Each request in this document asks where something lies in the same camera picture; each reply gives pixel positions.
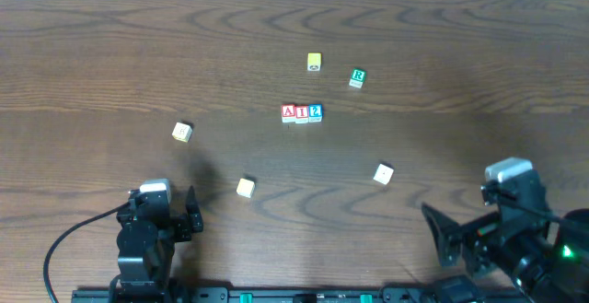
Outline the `red letter A block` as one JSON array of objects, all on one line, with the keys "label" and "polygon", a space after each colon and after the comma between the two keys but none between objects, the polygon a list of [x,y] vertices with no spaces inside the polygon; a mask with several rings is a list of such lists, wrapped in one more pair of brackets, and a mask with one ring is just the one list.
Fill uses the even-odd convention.
[{"label": "red letter A block", "polygon": [[282,123],[290,123],[296,121],[295,105],[283,104],[281,106]]}]

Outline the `red letter I block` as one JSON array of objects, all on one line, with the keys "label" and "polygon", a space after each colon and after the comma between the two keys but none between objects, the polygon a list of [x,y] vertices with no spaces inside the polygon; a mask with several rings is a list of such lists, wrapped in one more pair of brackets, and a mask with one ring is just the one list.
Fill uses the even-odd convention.
[{"label": "red letter I block", "polygon": [[309,108],[307,106],[295,106],[295,122],[309,123]]}]

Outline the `blue number 2 block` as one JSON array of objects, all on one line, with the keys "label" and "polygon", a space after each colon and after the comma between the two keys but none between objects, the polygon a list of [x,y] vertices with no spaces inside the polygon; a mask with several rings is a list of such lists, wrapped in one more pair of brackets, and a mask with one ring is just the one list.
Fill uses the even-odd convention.
[{"label": "blue number 2 block", "polygon": [[321,104],[310,104],[308,106],[308,120],[310,122],[321,122],[323,120],[323,107]]}]

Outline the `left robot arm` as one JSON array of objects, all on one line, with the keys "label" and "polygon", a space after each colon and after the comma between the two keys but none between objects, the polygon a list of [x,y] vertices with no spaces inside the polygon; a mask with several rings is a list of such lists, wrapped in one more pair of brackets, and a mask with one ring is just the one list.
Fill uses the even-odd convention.
[{"label": "left robot arm", "polygon": [[191,291],[173,280],[175,246],[203,231],[195,189],[186,194],[185,211],[170,210],[171,190],[164,181],[129,191],[128,203],[117,212],[120,273],[111,281],[109,302],[190,302]]}]

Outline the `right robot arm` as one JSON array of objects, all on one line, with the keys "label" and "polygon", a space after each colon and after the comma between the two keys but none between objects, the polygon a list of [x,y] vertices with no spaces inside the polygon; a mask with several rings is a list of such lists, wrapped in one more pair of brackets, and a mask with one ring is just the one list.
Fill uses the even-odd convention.
[{"label": "right robot arm", "polygon": [[481,194],[498,210],[463,225],[422,205],[439,263],[446,267],[463,260],[472,278],[500,270],[531,302],[586,302],[588,210],[556,216],[533,169],[489,179]]}]

